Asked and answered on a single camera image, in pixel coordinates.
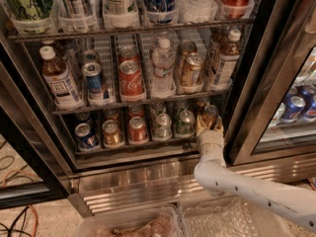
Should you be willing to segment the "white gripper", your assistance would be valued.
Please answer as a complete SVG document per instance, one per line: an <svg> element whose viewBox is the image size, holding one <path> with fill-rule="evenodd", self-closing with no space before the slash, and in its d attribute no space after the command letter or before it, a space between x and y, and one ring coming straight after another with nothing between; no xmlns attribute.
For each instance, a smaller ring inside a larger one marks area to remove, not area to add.
<svg viewBox="0 0 316 237"><path fill-rule="evenodd" d="M201 115L197 115L196 121L196 134L197 137L197 146L202 148L203 146L210 146L211 148L220 148L224 147L224 138L221 133L224 132L224 127L222 123L222 118L218 117L214 130L206 130L207 126L202 120Z"/></svg>

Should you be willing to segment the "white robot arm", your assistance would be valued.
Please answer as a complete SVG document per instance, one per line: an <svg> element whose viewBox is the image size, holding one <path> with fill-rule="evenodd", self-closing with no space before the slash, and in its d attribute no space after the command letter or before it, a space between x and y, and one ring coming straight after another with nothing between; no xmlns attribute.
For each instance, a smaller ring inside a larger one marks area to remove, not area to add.
<svg viewBox="0 0 316 237"><path fill-rule="evenodd" d="M247 177L229 170L223 157L221 131L197 130L199 161L196 181L209 193L227 192L316 232L316 193L281 183Z"/></svg>

